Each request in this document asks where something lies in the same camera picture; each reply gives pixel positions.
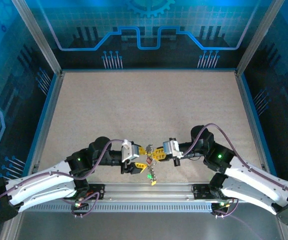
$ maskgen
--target glass wall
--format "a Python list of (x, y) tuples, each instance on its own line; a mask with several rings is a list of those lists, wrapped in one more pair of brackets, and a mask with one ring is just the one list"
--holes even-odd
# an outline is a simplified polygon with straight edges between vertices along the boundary
[(244, 74), (277, 175), (288, 180), (288, 0)]
[(235, 68), (270, 0), (28, 0), (64, 69)]
[(0, 1), (0, 180), (22, 175), (52, 78), (12, 2)]

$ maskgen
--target black bracket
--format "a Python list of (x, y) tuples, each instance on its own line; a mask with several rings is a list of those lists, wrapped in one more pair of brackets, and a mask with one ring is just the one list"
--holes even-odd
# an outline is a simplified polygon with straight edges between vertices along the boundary
[[(102, 200), (104, 198), (105, 194), (105, 185), (104, 184), (89, 184), (89, 190), (87, 191), (87, 194), (92, 194), (95, 192), (99, 192), (99, 198), (98, 200)], [(91, 200), (95, 200), (96, 196), (93, 196), (90, 198)]]
[(213, 194), (210, 193), (208, 184), (193, 184), (191, 190), (194, 194), (195, 200), (215, 199)]
[(211, 214), (214, 216), (220, 216), (222, 215), (220, 212), (217, 212), (216, 210), (220, 210), (224, 213), (226, 213), (228, 211), (228, 207), (226, 206), (221, 206), (219, 203), (212, 203), (212, 212)]
[(173, 160), (174, 160), (174, 166), (179, 167), (180, 166), (180, 159), (176, 157)]

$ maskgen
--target cable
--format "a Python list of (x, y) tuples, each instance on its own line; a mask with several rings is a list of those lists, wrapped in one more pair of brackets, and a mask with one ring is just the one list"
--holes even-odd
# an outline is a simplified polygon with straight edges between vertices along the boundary
[(192, 158), (188, 158), (188, 159), (191, 160), (191, 161), (197, 161), (197, 160), (200, 160), (201, 157), (202, 156), (199, 156), (197, 159), (192, 159)]
[(98, 201), (98, 199), (99, 199), (99, 195), (100, 195), (99, 192), (94, 192), (93, 194), (90, 194), (90, 195), (89, 195), (88, 197), (86, 197), (84, 200), (82, 200), (82, 201), (79, 202), (79, 203), (84, 203), (84, 202), (87, 201), (88, 199), (92, 198), (94, 195), (97, 195), (97, 196), (96, 196), (96, 200), (95, 200), (94, 204), (92, 205), (92, 207), (89, 209), (88, 212), (86, 212), (86, 213), (81, 213), (81, 214), (77, 215), (77, 214), (74, 212), (74, 210), (72, 210), (72, 214), (73, 214), (75, 217), (80, 217), (80, 218), (83, 218), (83, 217), (87, 216), (88, 214), (90, 214), (90, 213), (92, 212), (92, 210), (94, 209), (94, 207), (95, 207), (95, 205), (96, 205), (96, 203), (97, 203), (97, 201)]
[(23, 184), (28, 183), (28, 182), (36, 179), (36, 178), (43, 177), (43, 176), (49, 176), (49, 175), (56, 174), (56, 175), (67, 176), (67, 177), (73, 178), (73, 179), (75, 179), (75, 180), (84, 180), (86, 177), (88, 177), (90, 174), (92, 174), (92, 173), (95, 171), (96, 167), (99, 165), (100, 161), (102, 160), (102, 158), (103, 158), (103, 156), (104, 156), (104, 154), (105, 154), (108, 146), (109, 146), (111, 143), (113, 143), (113, 142), (122, 143), (123, 140), (113, 139), (113, 140), (110, 140), (109, 142), (107, 142), (106, 145), (104, 146), (104, 148), (103, 148), (103, 150), (102, 150), (102, 152), (101, 152), (101, 154), (100, 154), (100, 156), (99, 156), (96, 164), (95, 164), (95, 165), (93, 166), (93, 168), (92, 168), (86, 175), (84, 175), (83, 177), (72, 176), (72, 175), (69, 175), (69, 174), (67, 174), (67, 173), (60, 172), (60, 171), (50, 171), (50, 172), (40, 173), (40, 174), (34, 175), (34, 176), (32, 176), (32, 177), (30, 177), (30, 178), (28, 178), (28, 179), (20, 182), (19, 184), (14, 185), (12, 188), (10, 188), (10, 189), (8, 189), (7, 191), (3, 192), (2, 194), (0, 194), (0, 199), (1, 199), (3, 196), (7, 195), (8, 193), (12, 192), (13, 190), (17, 189), (18, 187), (21, 187)]
[(83, 200), (81, 200), (81, 201), (73, 202), (73, 201), (68, 201), (68, 200), (66, 200), (66, 199), (64, 199), (64, 198), (62, 198), (62, 201), (64, 201), (64, 202), (67, 203), (67, 204), (70, 204), (70, 205), (82, 204), (82, 203), (84, 203), (85, 201), (87, 201), (87, 200), (89, 200), (90, 198), (92, 198), (94, 195), (97, 195), (97, 196), (96, 196), (96, 199), (95, 199), (95, 202), (93, 203), (92, 207), (89, 209), (88, 212), (86, 212), (86, 213), (81, 213), (81, 214), (77, 215), (77, 213), (75, 213), (75, 212), (72, 210), (72, 215), (74, 215), (75, 217), (81, 217), (81, 218), (83, 218), (83, 217), (87, 216), (88, 214), (90, 214), (90, 212), (91, 212), (91, 211), (93, 210), (93, 208), (95, 207), (95, 204), (97, 203), (97, 201), (98, 201), (98, 199), (99, 199), (99, 196), (100, 196), (99, 192), (94, 192), (94, 193), (90, 194), (89, 196), (87, 196), (85, 199), (83, 199)]
[[(217, 213), (220, 213), (220, 214), (223, 214), (225, 215), (226, 213), (224, 211), (221, 211), (221, 210), (215, 210), (215, 212)], [(260, 235), (257, 234), (257, 232), (250, 226), (248, 225), (246, 222), (244, 222), (242, 219), (236, 217), (236, 216), (233, 216), (233, 215), (230, 215), (231, 218), (239, 221), (240, 223), (242, 223), (243, 225), (245, 225), (251, 232), (253, 232), (253, 234), (259, 239), (259, 240), (264, 240), (263, 238), (261, 238)]]
[(238, 206), (238, 202), (239, 202), (239, 199), (236, 200), (236, 204), (235, 204), (233, 210), (230, 211), (230, 212), (228, 212), (228, 210), (227, 210), (227, 212), (222, 217), (225, 218), (225, 217), (231, 215), (233, 212), (235, 212), (235, 210), (236, 210), (236, 208)]
[(256, 175), (262, 177), (263, 179), (279, 186), (280, 188), (282, 189), (285, 189), (286, 191), (288, 191), (288, 187), (287, 186), (284, 186), (283, 184), (280, 184), (279, 182), (276, 182), (272, 179), (270, 179), (269, 177), (261, 174), (260, 172), (254, 170), (252, 167), (250, 167), (243, 159), (242, 157), (238, 154), (237, 150), (235, 149), (234, 145), (232, 144), (232, 142), (230, 141), (230, 139), (228, 138), (228, 136), (226, 135), (226, 133), (224, 133), (224, 131), (219, 127), (217, 126), (216, 124), (214, 123), (208, 123), (206, 124), (204, 127), (202, 127), (202, 129), (199, 131), (197, 137), (195, 138), (194, 142), (192, 143), (192, 145), (188, 148), (188, 150), (186, 152), (183, 153), (183, 155), (187, 155), (190, 151), (192, 151), (192, 149), (194, 148), (194, 146), (196, 145), (197, 141), (199, 140), (200, 136), (202, 135), (202, 133), (205, 131), (205, 129), (208, 127), (208, 126), (214, 126), (216, 127), (222, 134), (223, 136), (225, 137), (225, 139), (227, 140), (228, 144), (230, 145), (230, 147), (232, 148), (232, 150), (234, 151), (235, 155), (237, 156), (237, 158), (241, 161), (241, 163), (251, 172), (255, 173)]

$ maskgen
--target yellow plastic piece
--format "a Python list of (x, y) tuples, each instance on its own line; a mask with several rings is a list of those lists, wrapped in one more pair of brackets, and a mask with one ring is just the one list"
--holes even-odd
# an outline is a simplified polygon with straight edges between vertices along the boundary
[(166, 158), (166, 154), (164, 153), (164, 149), (163, 148), (158, 148), (154, 151), (153, 153), (153, 158), (156, 161), (160, 161)]
[(146, 155), (147, 152), (145, 150), (145, 148), (143, 148), (142, 146), (139, 147), (139, 155)]
[(147, 168), (147, 164), (139, 163), (139, 162), (136, 162), (135, 166), (139, 169), (142, 169), (140, 173), (142, 173)]

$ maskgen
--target circuit pattern graphic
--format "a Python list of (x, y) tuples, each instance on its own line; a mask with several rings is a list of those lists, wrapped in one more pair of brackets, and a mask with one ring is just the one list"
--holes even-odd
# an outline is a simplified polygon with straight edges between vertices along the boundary
[(132, 10), (134, 14), (139, 14), (141, 18), (144, 16), (150, 18), (164, 14), (164, 11), (169, 10), (175, 0), (126, 0), (125, 3), (128, 10)]
[(0, 22), (5, 25), (13, 15), (13, 5), (11, 0), (0, 0)]
[[(126, 0), (128, 3), (134, 3), (135, 0)], [(257, 4), (255, 5), (247, 23), (246, 23), (246, 26), (244, 27), (244, 30), (243, 32), (241, 33), (241, 36), (236, 44), (236, 46), (225, 46), (225, 47), (219, 47), (219, 46), (203, 46), (199, 41), (198, 39), (190, 32), (190, 31), (185, 31), (185, 30), (181, 30), (181, 27), (179, 25), (162, 25), (158, 28), (157, 30), (157, 36), (156, 36), (156, 39), (157, 39), (157, 43), (156, 43), (156, 46), (142, 46), (141, 44), (141, 36), (140, 36), (140, 29), (138, 26), (135, 26), (135, 25), (129, 25), (129, 26), (118, 26), (116, 30), (113, 30), (113, 31), (107, 31), (107, 34), (105, 34), (103, 37), (101, 37), (101, 39), (98, 40), (98, 43), (94, 46), (94, 47), (63, 47), (60, 43), (60, 39), (58, 38), (58, 36), (56, 35), (55, 33), (55, 30), (48, 18), (48, 16), (46, 15), (46, 12), (44, 10), (44, 8), (42, 7), (42, 5), (39, 3), (39, 7), (40, 7), (40, 10), (41, 10), (41, 13), (44, 17), (44, 19), (46, 20), (46, 23), (49, 27), (49, 30), (55, 40), (55, 43), (58, 47), (58, 49), (60, 49), (61, 51), (68, 51), (68, 52), (73, 52), (73, 51), (96, 51), (98, 50), (98, 48), (110, 37), (110, 36), (118, 36), (118, 35), (122, 35), (122, 31), (123, 30), (134, 30), (136, 31), (136, 39), (137, 39), (137, 47), (138, 49), (140, 50), (158, 50), (161, 46), (161, 42), (162, 42), (162, 31), (163, 30), (176, 30), (176, 35), (186, 35), (188, 36), (198, 47), (200, 47), (201, 50), (213, 50), (213, 51), (216, 51), (216, 50), (224, 50), (224, 51), (233, 51), (233, 50), (237, 50), (243, 39), (244, 39), (244, 36), (250, 26), (250, 23), (252, 22), (253, 18), (254, 18), (254, 15), (259, 7), (259, 4), (260, 4), (260, 0), (257, 2)]]

